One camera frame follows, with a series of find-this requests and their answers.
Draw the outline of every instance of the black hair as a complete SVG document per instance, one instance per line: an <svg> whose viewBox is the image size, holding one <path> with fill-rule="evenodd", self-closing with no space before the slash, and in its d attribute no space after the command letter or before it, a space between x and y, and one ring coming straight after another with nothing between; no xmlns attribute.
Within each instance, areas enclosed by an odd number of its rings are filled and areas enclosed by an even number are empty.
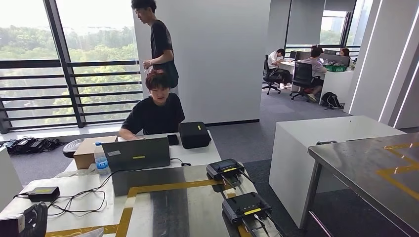
<svg viewBox="0 0 419 237"><path fill-rule="evenodd" d="M349 57L349 48L343 48L341 50L343 52L343 56L344 57Z"/></svg>
<svg viewBox="0 0 419 237"><path fill-rule="evenodd" d="M132 9L147 9L148 7L151 8L153 13L156 12L156 1L155 0L131 0L131 7Z"/></svg>
<svg viewBox="0 0 419 237"><path fill-rule="evenodd" d="M147 74L145 85L149 90L156 88L170 88L170 80L163 70L153 70Z"/></svg>
<svg viewBox="0 0 419 237"><path fill-rule="evenodd" d="M313 51L311 51L310 56L313 58L317 58L322 53L323 53L323 49L320 47L316 47L315 49L313 49Z"/></svg>
<svg viewBox="0 0 419 237"><path fill-rule="evenodd" d="M283 57L285 57L285 50L283 48L280 48L276 50L277 53L281 53Z"/></svg>

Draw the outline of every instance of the table leg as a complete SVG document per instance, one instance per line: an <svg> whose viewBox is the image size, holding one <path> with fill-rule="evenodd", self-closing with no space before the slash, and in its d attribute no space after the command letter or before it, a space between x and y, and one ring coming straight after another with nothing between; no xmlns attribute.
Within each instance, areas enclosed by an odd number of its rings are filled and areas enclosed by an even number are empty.
<svg viewBox="0 0 419 237"><path fill-rule="evenodd" d="M308 218L310 217L309 210L311 210L316 195L317 186L319 184L320 172L322 165L317 161L314 163L313 172L311 173L310 186L308 187L307 198L305 199L304 210L302 214L300 229L307 231Z"/></svg>

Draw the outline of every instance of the smartphone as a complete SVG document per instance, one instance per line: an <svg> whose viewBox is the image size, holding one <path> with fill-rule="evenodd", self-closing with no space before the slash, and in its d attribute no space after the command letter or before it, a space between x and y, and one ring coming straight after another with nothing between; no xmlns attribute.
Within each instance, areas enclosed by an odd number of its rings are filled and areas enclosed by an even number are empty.
<svg viewBox="0 0 419 237"><path fill-rule="evenodd" d="M169 146L179 145L179 139L176 134L168 135Z"/></svg>

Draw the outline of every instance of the black office chair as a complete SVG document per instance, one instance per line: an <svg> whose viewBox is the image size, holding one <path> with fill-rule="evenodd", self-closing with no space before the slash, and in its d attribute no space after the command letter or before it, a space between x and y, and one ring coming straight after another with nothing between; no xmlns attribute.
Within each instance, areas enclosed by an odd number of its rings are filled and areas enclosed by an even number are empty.
<svg viewBox="0 0 419 237"><path fill-rule="evenodd" d="M310 102L310 98L304 91L307 88L312 88L312 82L314 79L320 79L320 76L311 76L311 64L295 62L293 85L299 86L299 92L291 92L290 96L293 96L291 100L294 100L297 96L303 96Z"/></svg>
<svg viewBox="0 0 419 237"><path fill-rule="evenodd" d="M276 71L276 69L269 70L268 66L268 55L265 54L265 64L263 66L263 80L268 83L267 86L262 87L262 89L268 88L268 93L271 91L271 89L278 91L278 94L281 94L281 91L278 89L277 86L274 86L275 80L279 78L280 73Z"/></svg>

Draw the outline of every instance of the plastic bottle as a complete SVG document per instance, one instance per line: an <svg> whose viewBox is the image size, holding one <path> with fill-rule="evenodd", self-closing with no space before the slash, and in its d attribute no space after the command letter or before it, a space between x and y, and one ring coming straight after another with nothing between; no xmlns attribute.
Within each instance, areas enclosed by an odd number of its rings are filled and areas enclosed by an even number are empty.
<svg viewBox="0 0 419 237"><path fill-rule="evenodd" d="M102 143L96 142L95 145L94 161L96 162L97 172L99 174L108 174L111 172L111 169L108 166L108 160L106 159L105 153L103 152Z"/></svg>

